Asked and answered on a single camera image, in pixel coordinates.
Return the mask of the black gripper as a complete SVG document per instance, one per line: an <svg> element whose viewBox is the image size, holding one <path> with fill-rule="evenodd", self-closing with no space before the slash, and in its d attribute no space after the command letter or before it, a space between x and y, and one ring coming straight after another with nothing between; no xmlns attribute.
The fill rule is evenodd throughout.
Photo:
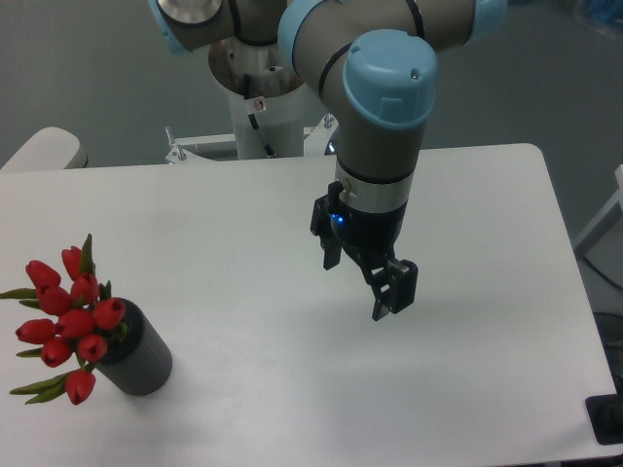
<svg viewBox="0 0 623 467"><path fill-rule="evenodd" d="M311 233L319 237L323 268L340 263L343 246L372 289L374 321L399 313L415 300L419 268L394 255L406 207L404 203L391 211L369 213L339 201L337 211L329 214L326 197L314 202Z"/></svg>

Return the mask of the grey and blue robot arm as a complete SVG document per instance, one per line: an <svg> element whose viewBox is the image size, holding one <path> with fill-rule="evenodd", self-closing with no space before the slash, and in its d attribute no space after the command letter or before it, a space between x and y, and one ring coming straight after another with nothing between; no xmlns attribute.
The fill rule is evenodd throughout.
<svg viewBox="0 0 623 467"><path fill-rule="evenodd" d="M491 33L503 1L154 1L175 51L225 39L277 46L339 124L335 176L311 216L326 269L352 258L374 320L415 298L418 268L395 256L426 122L437 55Z"/></svg>

